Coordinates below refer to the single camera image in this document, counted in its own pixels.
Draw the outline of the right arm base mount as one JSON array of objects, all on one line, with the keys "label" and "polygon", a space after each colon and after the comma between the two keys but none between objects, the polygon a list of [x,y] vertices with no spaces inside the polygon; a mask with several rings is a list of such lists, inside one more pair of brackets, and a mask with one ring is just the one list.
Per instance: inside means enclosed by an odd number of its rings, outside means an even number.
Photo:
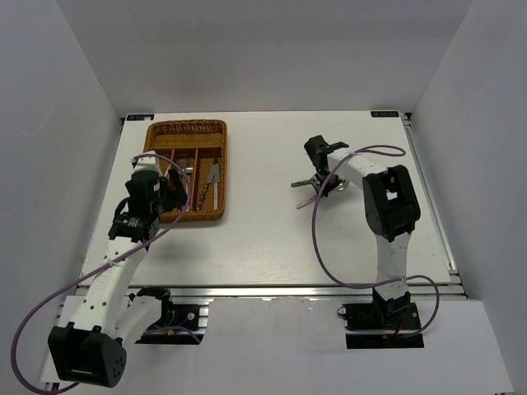
[{"label": "right arm base mount", "polygon": [[423,336],[405,336],[421,328],[415,303],[386,322],[373,310],[372,304],[344,304],[337,316],[345,322],[348,350],[420,349],[425,346]]}]

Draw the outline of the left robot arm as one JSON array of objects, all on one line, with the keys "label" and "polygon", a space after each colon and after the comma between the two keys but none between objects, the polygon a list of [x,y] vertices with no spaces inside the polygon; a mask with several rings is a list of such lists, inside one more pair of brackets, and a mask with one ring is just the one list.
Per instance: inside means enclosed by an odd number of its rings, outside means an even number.
[{"label": "left robot arm", "polygon": [[63,381],[115,387],[124,373],[127,347],[148,329],[166,328],[175,317],[164,288],[143,288],[126,309],[121,306],[159,233],[161,216],[182,203],[185,191],[170,189],[158,165],[137,167],[125,188],[128,197],[116,207],[108,233],[108,267],[95,275],[68,323],[49,334],[54,367]]}]

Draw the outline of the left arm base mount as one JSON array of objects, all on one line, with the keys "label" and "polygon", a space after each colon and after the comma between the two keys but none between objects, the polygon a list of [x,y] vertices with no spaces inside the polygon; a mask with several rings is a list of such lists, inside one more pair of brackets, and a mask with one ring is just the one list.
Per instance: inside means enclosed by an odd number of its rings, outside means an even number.
[{"label": "left arm base mount", "polygon": [[198,345],[202,341],[203,334],[198,334],[198,304],[177,304],[172,300],[168,288],[145,287],[128,296],[128,305],[140,296],[151,296],[160,300],[161,317],[147,328],[152,333],[143,334],[136,341],[137,344]]}]

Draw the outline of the pink handled fork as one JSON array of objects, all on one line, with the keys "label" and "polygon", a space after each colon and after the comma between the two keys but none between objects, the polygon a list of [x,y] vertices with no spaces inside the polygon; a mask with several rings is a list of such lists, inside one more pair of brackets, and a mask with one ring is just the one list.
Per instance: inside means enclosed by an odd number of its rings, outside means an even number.
[{"label": "pink handled fork", "polygon": [[187,184],[186,189],[187,189],[187,194],[190,195],[191,188],[192,188],[192,183],[191,183],[192,175],[194,172],[194,160],[192,157],[188,157],[185,159],[184,167],[185,167],[185,173],[189,177],[189,182]]}]

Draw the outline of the dark handled knife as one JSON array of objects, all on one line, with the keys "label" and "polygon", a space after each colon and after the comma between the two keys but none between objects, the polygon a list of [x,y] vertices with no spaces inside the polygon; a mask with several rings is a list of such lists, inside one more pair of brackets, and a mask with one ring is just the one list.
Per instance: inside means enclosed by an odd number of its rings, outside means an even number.
[{"label": "dark handled knife", "polygon": [[197,211],[201,211],[202,208],[203,208],[203,204],[204,204],[204,201],[205,201],[205,198],[206,198],[206,195],[207,195],[207,192],[208,192],[208,189],[209,189],[209,186],[212,182],[211,181],[207,181],[204,185],[203,185],[203,189],[202,189],[202,192],[199,196],[199,199],[197,201],[197,204],[196,204],[196,210]]}]

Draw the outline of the pink handled spoon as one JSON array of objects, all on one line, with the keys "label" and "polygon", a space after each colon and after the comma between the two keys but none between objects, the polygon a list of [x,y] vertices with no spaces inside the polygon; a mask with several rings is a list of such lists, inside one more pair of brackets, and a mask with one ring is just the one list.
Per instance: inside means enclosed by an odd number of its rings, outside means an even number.
[{"label": "pink handled spoon", "polygon": [[318,196],[317,195],[313,195],[309,198],[307,198],[306,200],[302,201],[302,202],[299,202],[296,204],[296,209],[297,210],[300,210],[304,207],[308,207],[309,205],[313,204],[316,202]]}]

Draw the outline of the pink handled knife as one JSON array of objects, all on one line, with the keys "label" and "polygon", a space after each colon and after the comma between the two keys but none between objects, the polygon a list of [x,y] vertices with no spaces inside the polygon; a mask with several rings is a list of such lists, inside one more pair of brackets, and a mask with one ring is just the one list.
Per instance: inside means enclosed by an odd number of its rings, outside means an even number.
[{"label": "pink handled knife", "polygon": [[209,171],[207,186],[213,185],[213,209],[218,209],[218,185],[220,179],[219,160],[215,159]]}]

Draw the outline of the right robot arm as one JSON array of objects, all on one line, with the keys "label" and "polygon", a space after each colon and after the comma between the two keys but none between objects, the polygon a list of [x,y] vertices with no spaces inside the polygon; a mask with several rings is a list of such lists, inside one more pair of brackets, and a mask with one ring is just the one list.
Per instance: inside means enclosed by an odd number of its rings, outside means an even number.
[{"label": "right robot arm", "polygon": [[320,200],[340,184],[354,184],[362,191],[366,223],[375,235],[376,280],[371,284],[346,284],[331,273],[327,276],[347,288],[371,288],[373,321],[382,328],[391,328],[410,304],[406,284],[408,244],[416,222],[421,217],[421,209],[405,166],[379,165],[364,155],[401,157],[406,155],[406,151],[387,144],[351,151],[348,144],[329,144],[320,135],[310,138],[304,144],[304,149],[315,167],[315,175],[310,180],[317,192],[311,222],[315,255],[321,259],[315,242],[316,214]]}]

